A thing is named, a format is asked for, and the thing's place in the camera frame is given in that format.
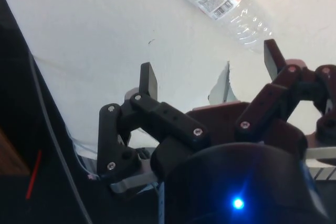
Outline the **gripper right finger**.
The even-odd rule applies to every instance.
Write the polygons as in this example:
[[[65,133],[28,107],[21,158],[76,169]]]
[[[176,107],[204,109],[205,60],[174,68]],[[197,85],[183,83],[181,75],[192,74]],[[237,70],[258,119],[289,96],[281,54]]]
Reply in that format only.
[[[316,122],[315,139],[335,145],[335,66],[309,70],[301,61],[286,62],[275,40],[264,42],[264,62],[272,79],[258,93],[239,118],[248,122],[247,133],[258,133],[274,119],[286,121],[301,101],[311,101],[321,112]]]

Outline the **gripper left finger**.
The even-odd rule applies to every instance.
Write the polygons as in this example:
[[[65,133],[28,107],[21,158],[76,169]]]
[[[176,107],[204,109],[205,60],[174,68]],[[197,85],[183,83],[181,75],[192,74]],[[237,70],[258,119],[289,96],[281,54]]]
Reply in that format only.
[[[131,132],[142,129],[159,142],[150,159],[159,180],[192,154],[210,146],[204,125],[165,102],[157,101],[158,85],[149,62],[140,69],[139,90],[122,105],[103,106],[99,111],[97,173],[115,183],[140,170],[141,161],[129,146]]]

